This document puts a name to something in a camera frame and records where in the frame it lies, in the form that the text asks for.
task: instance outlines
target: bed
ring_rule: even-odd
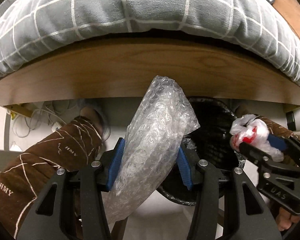
[[[143,96],[156,75],[300,106],[300,3],[16,0],[0,17],[1,106]]]

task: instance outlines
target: crumpled plastic bag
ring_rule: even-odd
[[[184,135],[199,122],[178,84],[156,76],[127,128],[122,163],[105,200],[108,223],[140,206],[171,171]]]
[[[256,119],[254,114],[246,114],[234,120],[230,134],[233,135],[230,139],[230,145],[237,152],[239,152],[240,143],[246,142],[269,154],[273,161],[283,161],[283,153],[272,147],[268,141],[269,130],[266,123]]]

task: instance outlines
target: bed frame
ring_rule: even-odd
[[[274,8],[300,38],[297,0]],[[257,55],[206,38],[107,36],[77,42],[0,80],[0,105],[29,116],[18,104],[46,100],[141,97],[156,75],[176,80],[187,96],[251,99],[300,106],[300,87]]]

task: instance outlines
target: bubble wrap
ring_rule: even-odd
[[[108,223],[125,219],[163,182],[184,135],[199,128],[179,85],[156,76],[126,133],[118,176],[105,200]]]

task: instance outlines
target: bedding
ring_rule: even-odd
[[[238,44],[300,86],[300,40],[266,0],[16,0],[0,17],[0,78],[75,41],[152,28]]]

